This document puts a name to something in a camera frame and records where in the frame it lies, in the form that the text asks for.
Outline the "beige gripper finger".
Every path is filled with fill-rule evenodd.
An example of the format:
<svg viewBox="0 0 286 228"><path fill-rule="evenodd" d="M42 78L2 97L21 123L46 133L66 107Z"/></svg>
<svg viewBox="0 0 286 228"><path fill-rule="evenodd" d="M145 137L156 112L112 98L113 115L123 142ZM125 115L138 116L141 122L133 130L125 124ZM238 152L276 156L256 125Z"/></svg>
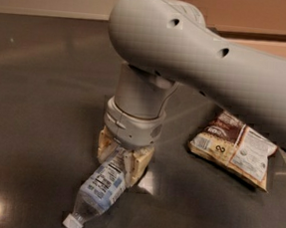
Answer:
<svg viewBox="0 0 286 228"><path fill-rule="evenodd" d="M151 161L153 153L154 147L152 145L136 150L129 149L125 152L124 164L126 169L126 187L133 187L143 176L143 172Z"/></svg>
<svg viewBox="0 0 286 228"><path fill-rule="evenodd" d="M118 143L114 140L113 134L109 129L104 126L99 134L99 146L98 146L98 162L103 163L111 155L114 148L118 146Z"/></svg>

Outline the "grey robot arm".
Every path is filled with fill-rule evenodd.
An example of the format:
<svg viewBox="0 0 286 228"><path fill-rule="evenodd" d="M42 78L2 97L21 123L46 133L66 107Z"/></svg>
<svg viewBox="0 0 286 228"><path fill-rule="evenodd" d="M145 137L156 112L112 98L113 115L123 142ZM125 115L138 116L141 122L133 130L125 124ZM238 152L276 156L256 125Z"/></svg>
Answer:
<svg viewBox="0 0 286 228"><path fill-rule="evenodd" d="M185 84L286 150L286 59L228 42L176 0L119 0L109 36L124 62L105 126L120 145L153 144L166 101Z"/></svg>

